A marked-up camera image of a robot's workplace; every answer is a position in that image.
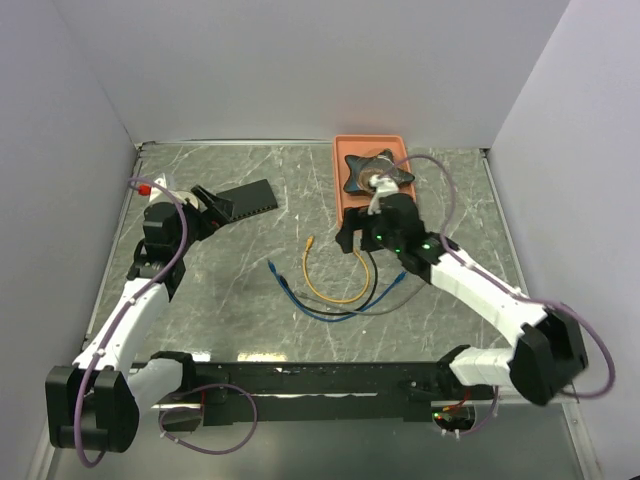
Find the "black network switch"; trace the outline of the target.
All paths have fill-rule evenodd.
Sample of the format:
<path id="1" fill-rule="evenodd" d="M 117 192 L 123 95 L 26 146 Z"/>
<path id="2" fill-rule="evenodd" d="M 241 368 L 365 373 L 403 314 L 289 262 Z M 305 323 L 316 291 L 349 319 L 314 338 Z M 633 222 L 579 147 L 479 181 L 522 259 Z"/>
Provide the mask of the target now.
<path id="1" fill-rule="evenodd" d="M 232 223 L 278 208 L 277 199 L 267 179 L 219 192 L 217 196 L 233 203 Z"/>

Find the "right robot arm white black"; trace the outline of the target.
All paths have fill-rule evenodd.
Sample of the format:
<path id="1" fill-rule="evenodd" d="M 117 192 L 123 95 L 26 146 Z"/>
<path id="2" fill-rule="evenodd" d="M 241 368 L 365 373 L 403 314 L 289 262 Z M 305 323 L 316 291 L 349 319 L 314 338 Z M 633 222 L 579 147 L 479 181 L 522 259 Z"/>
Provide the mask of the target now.
<path id="1" fill-rule="evenodd" d="M 336 235 L 345 253 L 360 232 L 366 251 L 389 250 L 402 267 L 456 299 L 507 341 L 503 349 L 463 347 L 437 374 L 437 386 L 456 399 L 471 386 L 515 389 L 544 406 L 582 373 L 588 358 L 580 326 L 570 314 L 534 301 L 481 267 L 446 236 L 426 230 L 407 194 L 384 197 L 379 208 L 347 208 Z"/>

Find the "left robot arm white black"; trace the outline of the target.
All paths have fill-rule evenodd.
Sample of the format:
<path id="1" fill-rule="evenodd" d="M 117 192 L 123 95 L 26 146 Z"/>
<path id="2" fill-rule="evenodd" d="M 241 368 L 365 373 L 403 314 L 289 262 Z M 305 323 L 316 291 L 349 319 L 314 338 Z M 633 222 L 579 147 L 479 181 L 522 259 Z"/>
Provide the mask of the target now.
<path id="1" fill-rule="evenodd" d="M 69 366 L 52 368 L 45 380 L 49 440 L 73 449 L 92 466 L 87 451 L 124 452 L 140 417 L 169 395 L 190 400 L 198 389 L 195 362 L 186 353 L 158 353 L 133 373 L 150 326 L 169 305 L 185 274 L 189 247 L 232 220 L 234 205 L 201 186 L 169 189 L 162 179 L 132 178 L 128 185 L 148 197 L 139 242 L 121 298 L 101 330 Z"/>

